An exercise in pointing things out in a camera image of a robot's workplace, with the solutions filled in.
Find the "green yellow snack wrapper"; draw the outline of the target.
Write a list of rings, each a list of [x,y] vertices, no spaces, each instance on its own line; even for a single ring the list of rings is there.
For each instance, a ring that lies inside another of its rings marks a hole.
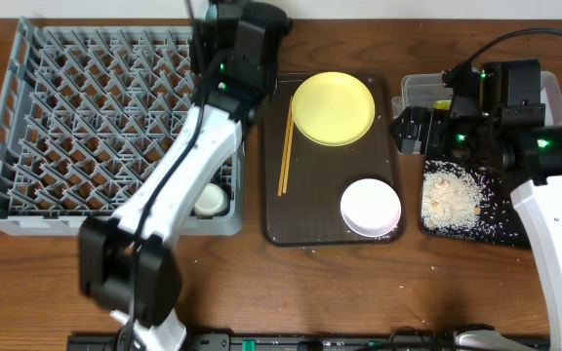
[[[440,109],[440,110],[449,110],[451,107],[451,101],[450,100],[437,100],[433,103],[433,107],[435,109]]]

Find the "wooden chopstick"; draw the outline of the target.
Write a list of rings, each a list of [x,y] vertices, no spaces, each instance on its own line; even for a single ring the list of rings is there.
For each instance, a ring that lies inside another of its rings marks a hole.
[[[287,118],[287,130],[286,130],[286,140],[284,144],[284,160],[283,160],[283,174],[281,177],[281,192],[280,194],[285,194],[288,187],[289,170],[291,163],[291,152],[293,144],[293,134],[294,134],[294,117],[293,117],[293,97],[290,98],[290,105]]]
[[[291,153],[293,126],[294,126],[294,121],[292,116],[292,104],[293,104],[293,97],[290,97],[288,116],[286,120],[286,130],[284,136],[281,169],[280,169],[278,189],[277,189],[278,197],[281,197],[287,190],[287,176],[288,176],[287,162],[288,162],[288,155]]]

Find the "yellow plate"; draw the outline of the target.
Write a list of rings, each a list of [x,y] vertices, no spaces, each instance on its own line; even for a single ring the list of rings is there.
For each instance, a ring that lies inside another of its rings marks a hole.
[[[292,98],[295,126],[309,140],[344,146],[371,128],[376,105],[368,87],[341,72],[323,72],[304,80]]]

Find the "pink-white bowl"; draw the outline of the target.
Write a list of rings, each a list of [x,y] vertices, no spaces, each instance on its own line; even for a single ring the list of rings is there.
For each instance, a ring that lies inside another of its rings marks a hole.
[[[340,212],[346,226],[368,238],[395,231],[402,217],[402,203],[392,186],[375,178],[351,183],[342,193]]]

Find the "small white cup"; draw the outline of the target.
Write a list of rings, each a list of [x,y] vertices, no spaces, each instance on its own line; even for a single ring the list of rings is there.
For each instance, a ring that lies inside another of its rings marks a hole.
[[[229,210],[229,196],[226,191],[215,183],[204,188],[194,205],[197,217],[214,217],[226,215]]]

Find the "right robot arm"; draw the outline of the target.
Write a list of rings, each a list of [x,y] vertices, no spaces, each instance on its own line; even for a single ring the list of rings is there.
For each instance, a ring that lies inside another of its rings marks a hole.
[[[562,96],[535,59],[409,75],[392,105],[399,152],[424,159],[423,228],[529,247],[562,350]]]

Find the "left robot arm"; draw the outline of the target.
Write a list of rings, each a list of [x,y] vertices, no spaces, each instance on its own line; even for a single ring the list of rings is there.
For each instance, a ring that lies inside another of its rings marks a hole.
[[[192,19],[191,68],[201,79],[169,151],[108,219],[78,231],[79,287],[124,326],[108,350],[179,350],[184,325],[175,307],[182,280],[173,250],[207,184],[258,121],[277,88],[278,53],[293,21],[258,1],[213,1]]]

